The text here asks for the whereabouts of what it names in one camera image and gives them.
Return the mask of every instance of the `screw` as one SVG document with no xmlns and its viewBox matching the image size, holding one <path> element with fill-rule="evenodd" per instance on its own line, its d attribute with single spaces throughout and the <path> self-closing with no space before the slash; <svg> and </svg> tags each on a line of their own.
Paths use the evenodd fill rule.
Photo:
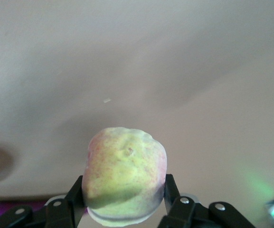
<svg viewBox="0 0 274 228">
<path fill-rule="evenodd" d="M 20 208 L 20 209 L 17 209 L 17 211 L 15 212 L 15 214 L 19 215 L 19 214 L 23 213 L 24 211 L 25 211 L 25 209 Z"/>
<path fill-rule="evenodd" d="M 57 206 L 60 206 L 61 204 L 62 204 L 61 201 L 56 201 L 56 202 L 53 203 L 53 206 L 57 207 Z"/>
<path fill-rule="evenodd" d="M 215 208 L 217 208 L 218 210 L 225 210 L 226 209 L 226 207 L 223 206 L 221 203 L 216 203 Z"/>
<path fill-rule="evenodd" d="M 189 203 L 189 199 L 186 198 L 186 197 L 181 197 L 181 198 L 180 198 L 180 202 L 181 202 L 181 203 L 184 203 L 184 204 L 188 204 L 188 203 Z"/>
</svg>

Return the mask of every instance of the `yellow-green fruit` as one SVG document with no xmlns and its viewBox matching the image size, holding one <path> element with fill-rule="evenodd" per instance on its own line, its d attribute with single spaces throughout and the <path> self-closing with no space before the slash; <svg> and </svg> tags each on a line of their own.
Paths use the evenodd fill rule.
<svg viewBox="0 0 274 228">
<path fill-rule="evenodd" d="M 124 227 L 150 217 L 161 204 L 167 158 L 164 147 L 137 129 L 105 128 L 89 143 L 82 191 L 90 216 Z"/>
</svg>

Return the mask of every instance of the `white surface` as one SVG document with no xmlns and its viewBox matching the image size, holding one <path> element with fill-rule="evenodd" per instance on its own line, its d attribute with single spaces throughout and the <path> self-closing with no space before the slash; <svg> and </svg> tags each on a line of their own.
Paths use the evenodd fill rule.
<svg viewBox="0 0 274 228">
<path fill-rule="evenodd" d="M 268 227 L 274 1 L 0 1 L 0 150 L 13 163 L 0 196 L 68 191 L 109 126 L 161 142 L 180 191 Z"/>
</svg>

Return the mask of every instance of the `white speck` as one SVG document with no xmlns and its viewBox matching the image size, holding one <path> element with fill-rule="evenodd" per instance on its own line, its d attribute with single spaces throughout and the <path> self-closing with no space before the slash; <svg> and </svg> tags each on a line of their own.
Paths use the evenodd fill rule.
<svg viewBox="0 0 274 228">
<path fill-rule="evenodd" d="M 103 100 L 104 103 L 107 103 L 107 102 L 109 102 L 109 101 L 111 101 L 110 98 L 107 98 L 107 99 Z"/>
</svg>

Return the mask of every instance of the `silver screw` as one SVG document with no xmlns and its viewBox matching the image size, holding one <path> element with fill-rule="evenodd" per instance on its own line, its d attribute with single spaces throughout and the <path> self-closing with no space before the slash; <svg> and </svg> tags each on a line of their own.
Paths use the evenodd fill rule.
<svg viewBox="0 0 274 228">
<path fill-rule="evenodd" d="M 17 209 L 17 211 L 15 212 L 15 214 L 19 215 L 19 214 L 23 213 L 24 211 L 25 211 L 25 209 L 20 208 L 20 209 Z"/>
<path fill-rule="evenodd" d="M 53 203 L 53 206 L 57 207 L 57 206 L 60 206 L 61 204 L 62 204 L 61 201 L 56 201 L 56 202 Z"/>
<path fill-rule="evenodd" d="M 188 203 L 189 203 L 189 199 L 186 198 L 186 197 L 181 197 L 181 198 L 180 198 L 180 202 L 181 202 L 181 203 L 184 203 L 184 204 L 188 204 Z"/>
<path fill-rule="evenodd" d="M 221 203 L 216 203 L 215 208 L 217 208 L 218 210 L 225 210 L 226 209 L 226 207 L 223 206 Z"/>
</svg>

